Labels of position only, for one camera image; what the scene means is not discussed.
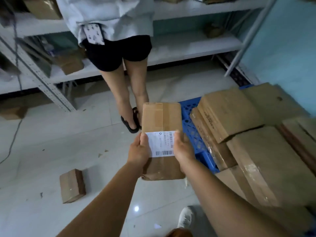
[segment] light blue wall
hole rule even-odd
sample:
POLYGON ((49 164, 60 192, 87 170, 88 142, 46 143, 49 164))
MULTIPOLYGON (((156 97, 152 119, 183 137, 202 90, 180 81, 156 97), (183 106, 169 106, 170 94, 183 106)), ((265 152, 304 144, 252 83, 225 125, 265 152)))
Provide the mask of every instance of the light blue wall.
POLYGON ((241 62, 316 116, 316 3, 277 0, 241 62))

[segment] woman's leg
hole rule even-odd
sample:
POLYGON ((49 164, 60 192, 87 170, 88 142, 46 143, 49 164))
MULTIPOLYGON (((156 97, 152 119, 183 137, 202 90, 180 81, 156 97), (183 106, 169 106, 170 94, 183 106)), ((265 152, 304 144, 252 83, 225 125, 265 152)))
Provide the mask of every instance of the woman's leg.
POLYGON ((130 104, 130 93, 124 77, 123 64, 115 71, 100 71, 107 85, 111 89, 118 112, 126 120, 131 129, 136 129, 137 126, 133 119, 133 110, 130 104))
POLYGON ((137 110, 139 111, 139 124, 142 125, 143 104, 149 102, 146 89, 147 58, 140 62, 124 59, 127 73, 131 79, 132 91, 135 95, 137 110))

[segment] woman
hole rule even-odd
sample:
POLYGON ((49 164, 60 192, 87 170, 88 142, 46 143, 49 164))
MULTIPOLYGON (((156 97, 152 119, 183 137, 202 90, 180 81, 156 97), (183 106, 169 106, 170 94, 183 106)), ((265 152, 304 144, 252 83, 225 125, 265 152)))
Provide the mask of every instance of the woman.
POLYGON ((154 0, 57 0, 70 31, 110 87, 131 133, 142 126, 147 58, 152 48, 154 0), (130 104, 123 62, 136 106, 130 104))

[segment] white shirt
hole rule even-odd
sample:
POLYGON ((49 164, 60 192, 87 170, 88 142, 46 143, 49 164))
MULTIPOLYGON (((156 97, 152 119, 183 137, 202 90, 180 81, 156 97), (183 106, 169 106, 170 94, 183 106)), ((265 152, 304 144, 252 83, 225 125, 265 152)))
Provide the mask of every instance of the white shirt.
POLYGON ((66 25, 80 44, 82 26, 100 23, 104 38, 118 41, 137 35, 153 36, 154 0, 57 0, 66 25))

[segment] white tiled floor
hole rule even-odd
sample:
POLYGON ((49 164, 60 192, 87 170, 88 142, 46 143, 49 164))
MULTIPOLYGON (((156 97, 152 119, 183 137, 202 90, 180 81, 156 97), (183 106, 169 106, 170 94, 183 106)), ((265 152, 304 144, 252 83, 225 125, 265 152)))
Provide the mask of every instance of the white tiled floor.
MULTIPOLYGON (((223 75, 209 61, 152 71, 149 97, 177 102, 236 86, 223 75)), ((73 113, 54 104, 34 107, 22 121, 12 154, 0 165, 0 236, 56 236, 124 165, 134 135, 121 123, 112 93, 80 97, 76 103, 73 113), (74 168, 84 172, 87 195, 62 204, 59 176, 74 168)), ((17 125, 0 119, 0 160, 8 154, 17 125)), ((176 227, 183 207, 197 204, 183 180, 140 179, 121 236, 164 236, 176 227)))

